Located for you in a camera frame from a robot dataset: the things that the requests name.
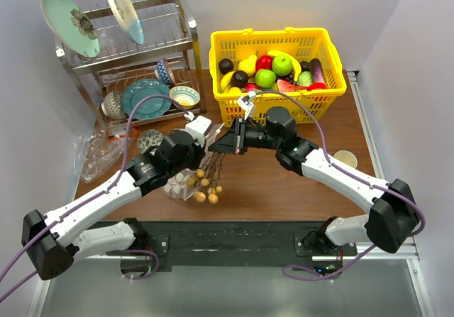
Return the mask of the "brown longan bunch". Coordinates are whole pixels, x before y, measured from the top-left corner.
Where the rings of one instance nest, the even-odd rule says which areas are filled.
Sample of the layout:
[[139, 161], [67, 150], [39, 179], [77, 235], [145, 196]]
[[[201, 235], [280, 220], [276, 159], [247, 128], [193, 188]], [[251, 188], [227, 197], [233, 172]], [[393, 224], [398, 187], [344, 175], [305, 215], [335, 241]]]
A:
[[219, 202], [220, 194], [223, 193], [220, 181], [224, 157], [224, 153], [212, 153], [189, 176], [189, 197], [197, 203], [215, 205]]

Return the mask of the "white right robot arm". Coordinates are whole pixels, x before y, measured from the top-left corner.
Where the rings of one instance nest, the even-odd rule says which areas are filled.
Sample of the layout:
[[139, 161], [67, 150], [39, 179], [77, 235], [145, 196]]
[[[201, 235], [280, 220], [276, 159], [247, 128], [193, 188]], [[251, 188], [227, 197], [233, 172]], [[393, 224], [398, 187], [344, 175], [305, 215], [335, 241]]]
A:
[[305, 248], [332, 255], [348, 243], [371, 242], [395, 253], [425, 225], [406, 182], [387, 182], [332, 160], [324, 149], [298, 135], [294, 118], [283, 107], [269, 109], [263, 125], [250, 118], [236, 118], [209, 150], [242, 155], [248, 148], [274, 150], [283, 168], [332, 188], [363, 210], [359, 216], [329, 218], [302, 239]]

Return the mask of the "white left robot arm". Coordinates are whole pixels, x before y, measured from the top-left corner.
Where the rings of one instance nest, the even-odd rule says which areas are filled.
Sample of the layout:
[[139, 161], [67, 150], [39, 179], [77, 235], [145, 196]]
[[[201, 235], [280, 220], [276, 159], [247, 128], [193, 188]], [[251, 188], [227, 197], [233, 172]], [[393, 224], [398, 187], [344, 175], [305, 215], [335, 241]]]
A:
[[135, 219], [94, 229], [112, 211], [166, 185], [184, 169], [197, 169], [205, 156], [208, 132], [191, 126], [174, 129], [158, 146], [126, 163], [114, 176], [77, 200], [47, 214], [23, 218], [22, 245], [42, 280], [53, 279], [77, 261], [97, 253], [139, 255], [148, 236]]

